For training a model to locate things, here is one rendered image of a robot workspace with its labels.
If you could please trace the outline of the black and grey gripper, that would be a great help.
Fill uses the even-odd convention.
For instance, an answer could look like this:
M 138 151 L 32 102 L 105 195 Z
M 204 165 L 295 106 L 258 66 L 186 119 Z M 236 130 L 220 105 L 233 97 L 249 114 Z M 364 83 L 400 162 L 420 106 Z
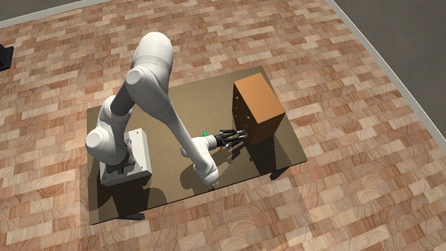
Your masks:
M 241 139 L 246 138 L 248 135 L 246 134 L 246 135 L 242 135 L 242 136 L 235 137 L 235 138 L 228 138 L 228 137 L 233 136 L 235 134 L 236 135 L 237 134 L 241 134 L 241 133 L 244 133 L 244 132 L 245 132 L 245 129 L 244 130 L 239 130 L 239 131 L 235 131 L 234 129 L 228 129 L 228 130 L 222 130 L 221 129 L 219 131 L 218 135 L 214 135 L 214 137 L 215 137 L 215 139 L 217 141 L 217 147 L 226 146 L 227 149 L 229 149 L 229 147 L 239 143 L 239 141 Z M 227 133 L 229 133 L 229 134 L 227 134 Z M 228 142 L 232 142 L 232 143 L 227 144 Z

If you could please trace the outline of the orange-brown wooden chest of drawers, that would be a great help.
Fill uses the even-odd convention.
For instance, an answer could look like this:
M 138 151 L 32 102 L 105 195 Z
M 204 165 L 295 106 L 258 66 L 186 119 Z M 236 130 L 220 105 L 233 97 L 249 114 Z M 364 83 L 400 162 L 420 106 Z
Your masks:
M 234 84 L 238 89 L 240 95 L 242 96 L 243 100 L 245 101 L 243 116 L 246 104 L 257 122 L 250 145 L 252 146 L 258 142 L 274 136 L 283 117 L 286 114 L 286 110 L 284 109 L 262 74 L 257 73 L 233 82 L 233 98 Z

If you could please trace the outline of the brown wooden drawer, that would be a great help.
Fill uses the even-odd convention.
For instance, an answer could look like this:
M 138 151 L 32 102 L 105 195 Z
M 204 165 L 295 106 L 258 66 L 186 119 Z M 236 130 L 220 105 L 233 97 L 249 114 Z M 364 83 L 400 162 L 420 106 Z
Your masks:
M 256 130 L 257 122 L 255 118 L 253 117 L 251 111 L 249 110 L 248 106 L 245 104 L 244 113 L 246 115 L 247 120 L 249 120 L 251 126 L 253 127 L 254 131 Z
M 245 101 L 242 98 L 240 92 L 238 91 L 237 87 L 234 84 L 234 91 L 233 94 L 235 95 L 235 99 L 238 101 L 238 103 L 240 104 L 242 110 L 244 111 L 244 106 L 245 106 Z
M 236 97 L 233 95 L 233 104 L 235 106 L 235 109 L 238 111 L 241 119 L 243 118 L 243 110 L 241 106 L 239 105 L 238 101 L 236 100 Z
M 247 120 L 247 117 L 246 117 L 245 113 L 243 114 L 243 122 L 245 124 L 245 128 L 247 128 L 247 130 L 249 131 L 251 137 L 253 138 L 255 131 L 252 128 L 250 122 Z
M 248 135 L 248 136 L 247 136 L 247 139 L 248 139 L 249 143 L 251 144 L 251 142 L 252 142 L 252 137 L 251 137 L 249 131 L 247 130 L 247 128 L 245 127 L 245 124 L 244 124 L 243 121 L 242 121 L 242 126 L 241 126 L 241 128 L 242 128 L 242 130 L 245 130 L 243 134 L 244 134 L 244 135 Z
M 236 119 L 238 120 L 238 122 L 239 122 L 239 124 L 240 124 L 240 126 L 241 126 L 241 124 L 242 124 L 242 119 L 241 119 L 241 117 L 240 117 L 238 111 L 235 109 L 234 104 L 233 104 L 233 106 L 232 106 L 232 111 L 233 111 L 233 113 L 234 113 L 234 117 L 236 117 Z

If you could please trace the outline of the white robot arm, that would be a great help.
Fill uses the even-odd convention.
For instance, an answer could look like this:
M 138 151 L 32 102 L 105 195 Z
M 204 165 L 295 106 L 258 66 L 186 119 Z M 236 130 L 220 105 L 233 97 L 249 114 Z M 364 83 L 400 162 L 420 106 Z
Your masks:
M 130 71 L 116 96 L 103 102 L 96 128 L 85 138 L 85 148 L 93 158 L 106 164 L 108 174 L 117 171 L 123 175 L 124 167 L 136 163 L 132 140 L 124 140 L 124 132 L 132 107 L 137 104 L 168 126 L 181 145 L 182 156 L 192 160 L 200 180 L 210 186 L 219 179 L 219 171 L 209 153 L 217 148 L 217 140 L 213 135 L 191 138 L 178 117 L 168 96 L 173 58 L 172 44 L 164 34 L 150 32 L 140 40 Z

